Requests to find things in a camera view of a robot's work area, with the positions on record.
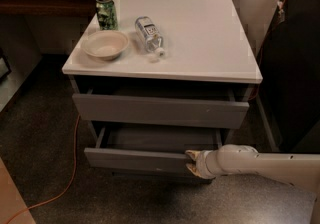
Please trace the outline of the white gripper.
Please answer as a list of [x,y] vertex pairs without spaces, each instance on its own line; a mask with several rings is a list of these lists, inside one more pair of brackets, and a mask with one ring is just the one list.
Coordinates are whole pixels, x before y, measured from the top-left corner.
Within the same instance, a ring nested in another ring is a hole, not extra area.
[[187,163],[187,169],[196,177],[203,179],[213,179],[214,177],[222,174],[221,166],[217,160],[216,151],[197,151],[186,150],[185,154],[188,155],[193,161],[196,161],[196,166]]

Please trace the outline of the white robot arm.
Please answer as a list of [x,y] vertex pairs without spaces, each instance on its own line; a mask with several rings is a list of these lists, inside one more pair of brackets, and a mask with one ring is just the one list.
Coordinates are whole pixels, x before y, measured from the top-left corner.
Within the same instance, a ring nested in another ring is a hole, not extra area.
[[310,224],[320,224],[320,155],[260,153],[247,145],[227,144],[217,150],[187,150],[189,171],[202,179],[256,174],[316,194]]

